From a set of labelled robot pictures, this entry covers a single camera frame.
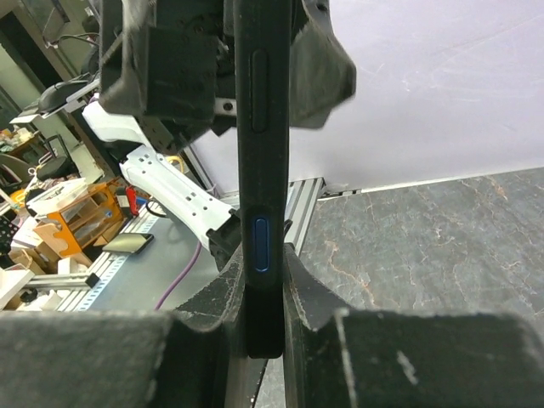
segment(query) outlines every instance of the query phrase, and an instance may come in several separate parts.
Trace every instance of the white wall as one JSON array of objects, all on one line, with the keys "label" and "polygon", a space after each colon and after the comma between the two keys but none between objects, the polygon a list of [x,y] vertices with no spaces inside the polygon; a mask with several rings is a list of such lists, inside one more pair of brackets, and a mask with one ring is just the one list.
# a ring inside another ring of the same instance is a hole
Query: white wall
[{"label": "white wall", "polygon": [[9,13],[17,5],[17,0],[0,0],[0,18]]},{"label": "white wall", "polygon": [[[291,179],[373,189],[544,166],[542,0],[334,0],[331,15],[357,96],[292,131]],[[195,152],[238,190],[234,132]]]}]

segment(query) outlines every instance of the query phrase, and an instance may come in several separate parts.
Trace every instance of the black cable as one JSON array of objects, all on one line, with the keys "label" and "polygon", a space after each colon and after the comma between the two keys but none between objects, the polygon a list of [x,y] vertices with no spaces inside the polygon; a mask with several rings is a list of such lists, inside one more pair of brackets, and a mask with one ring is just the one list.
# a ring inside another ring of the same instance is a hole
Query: black cable
[{"label": "black cable", "polygon": [[100,37],[100,33],[99,32],[82,32],[81,34],[72,34],[76,37],[89,37],[89,36],[95,36],[95,37]]},{"label": "black cable", "polygon": [[166,217],[167,217],[166,214],[161,214],[160,212],[155,212],[155,211],[153,211],[153,210],[151,209],[151,205],[150,205],[151,203],[160,206],[160,204],[159,204],[158,202],[152,201],[152,200],[148,200],[148,201],[145,203],[145,209],[146,209],[147,211],[149,211],[149,213],[150,213],[151,215],[154,215],[154,216],[156,216],[156,217],[158,217],[158,218],[166,218]]},{"label": "black cable", "polygon": [[93,75],[93,78],[89,81],[89,83],[91,83],[92,81],[94,81],[96,79],[96,77],[99,75],[100,71],[96,71]]},{"label": "black cable", "polygon": [[80,37],[80,36],[86,36],[86,35],[87,34],[79,34],[78,36],[72,36],[71,34],[65,34],[63,36],[60,36],[59,39],[55,42],[55,44],[58,44],[61,41],[66,40],[68,38],[73,38],[74,40],[79,40],[79,41],[83,41],[85,43],[88,43],[88,44],[91,44],[91,45],[94,45],[94,46],[98,46],[97,42],[94,42],[94,41],[89,40],[87,38]]}]

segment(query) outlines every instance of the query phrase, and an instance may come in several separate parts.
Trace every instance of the cardboard box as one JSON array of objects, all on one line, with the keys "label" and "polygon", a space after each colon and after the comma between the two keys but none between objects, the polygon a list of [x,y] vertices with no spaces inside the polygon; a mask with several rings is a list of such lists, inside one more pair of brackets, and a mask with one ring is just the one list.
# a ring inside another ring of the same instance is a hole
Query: cardboard box
[{"label": "cardboard box", "polygon": [[9,253],[9,257],[16,264],[21,264],[23,268],[30,270],[34,275],[45,275],[43,269],[38,265],[34,258],[27,250],[12,251]]},{"label": "cardboard box", "polygon": [[[37,250],[44,254],[45,257],[51,259],[56,258],[55,262],[58,262],[62,257],[60,253],[66,249],[66,242],[60,238],[56,238],[54,234],[60,232],[55,224],[42,224],[40,223],[34,232],[42,239],[46,244],[45,246],[38,246]],[[70,255],[70,258],[74,258],[78,264],[90,267],[92,262],[83,252]]]},{"label": "cardboard box", "polygon": [[51,249],[47,243],[42,241],[40,245],[34,248],[34,252],[36,253],[37,257],[45,263],[46,268],[43,268],[43,270],[45,270],[48,274],[57,273],[57,263],[59,262],[60,256],[53,249]]},{"label": "cardboard box", "polygon": [[46,274],[51,273],[48,271],[49,266],[45,262],[45,259],[40,256],[36,249],[25,249],[25,252],[28,253],[32,257],[32,259],[34,259],[34,262],[36,262],[37,265],[42,268],[43,272],[45,272]]},{"label": "cardboard box", "polygon": [[119,221],[118,223],[113,224],[109,229],[104,232],[104,234],[99,236],[98,240],[94,242],[94,246],[102,247],[105,244],[110,243],[110,241],[117,236],[123,225],[124,221]]},{"label": "cardboard box", "polygon": [[19,295],[17,295],[3,307],[3,310],[17,310],[22,304]]}]

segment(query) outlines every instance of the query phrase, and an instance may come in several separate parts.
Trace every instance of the black chair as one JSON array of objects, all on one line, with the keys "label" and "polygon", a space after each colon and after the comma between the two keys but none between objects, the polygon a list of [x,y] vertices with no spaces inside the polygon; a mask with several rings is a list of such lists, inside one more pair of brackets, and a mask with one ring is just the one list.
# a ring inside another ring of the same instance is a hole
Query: black chair
[{"label": "black chair", "polygon": [[[62,146],[62,150],[66,156],[55,155],[53,147],[51,147],[51,141],[57,139]],[[65,141],[58,135],[54,135],[43,141],[45,147],[49,150],[49,153],[53,156],[52,159],[45,162],[36,171],[37,179],[40,181],[46,181],[49,179],[68,179],[68,176],[76,174],[77,177],[81,177],[76,163],[72,160],[70,152],[66,148]]]}]

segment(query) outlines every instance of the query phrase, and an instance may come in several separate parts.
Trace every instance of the workbench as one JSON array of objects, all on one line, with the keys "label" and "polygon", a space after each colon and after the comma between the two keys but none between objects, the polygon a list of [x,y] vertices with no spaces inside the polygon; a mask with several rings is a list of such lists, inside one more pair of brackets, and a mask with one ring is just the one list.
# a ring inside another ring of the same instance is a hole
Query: workbench
[{"label": "workbench", "polygon": [[[508,312],[544,338],[544,169],[319,201],[301,259],[361,309]],[[285,406],[269,362],[257,408]]]},{"label": "workbench", "polygon": [[[302,249],[315,203],[322,188],[322,179],[291,183],[286,215],[293,221],[286,241],[297,251]],[[225,197],[224,202],[239,206],[238,195]],[[57,308],[58,311],[84,310],[149,310],[183,270],[195,252],[197,239],[182,223],[157,218],[146,210],[131,221],[125,232],[149,232],[153,242],[139,255],[103,253],[89,272],[102,280],[92,291],[75,291]],[[163,304],[175,309],[187,301],[218,275],[215,260],[208,251],[201,255],[183,281]]]}]

